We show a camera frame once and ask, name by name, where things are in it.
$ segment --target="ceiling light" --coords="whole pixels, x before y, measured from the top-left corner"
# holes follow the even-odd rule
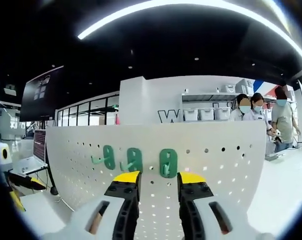
[[[122,10],[116,11],[109,16],[97,21],[93,25],[89,26],[83,32],[81,32],[77,37],[82,40],[94,31],[98,30],[99,28],[103,27],[104,25],[111,23],[112,21],[119,19],[123,16],[128,14],[132,14],[141,10],[155,8],[159,6],[165,5],[173,5],[173,4],[191,4],[191,5],[202,5],[208,7],[215,7],[230,10],[233,12],[237,12],[239,14],[245,15],[249,18],[252,18],[263,25],[267,26],[272,31],[276,32],[280,37],[286,40],[302,57],[302,49],[285,33],[283,32],[278,26],[270,22],[269,20],[265,19],[264,17],[260,16],[259,14],[250,11],[244,7],[223,1],[223,0],[150,0],[142,3],[138,3],[129,7],[126,7]]]

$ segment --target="ceiling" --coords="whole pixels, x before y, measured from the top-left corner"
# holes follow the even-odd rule
[[[3,6],[0,100],[20,104],[27,81],[62,65],[59,108],[117,91],[121,80],[138,76],[218,75],[285,84],[302,69],[296,52],[266,26],[212,7],[180,4],[146,9],[83,40],[77,38],[97,20],[140,2],[25,0]],[[302,31],[302,1],[286,0],[284,6]],[[271,11],[265,7],[263,11],[280,26]],[[6,84],[15,85],[17,96],[4,94]]]

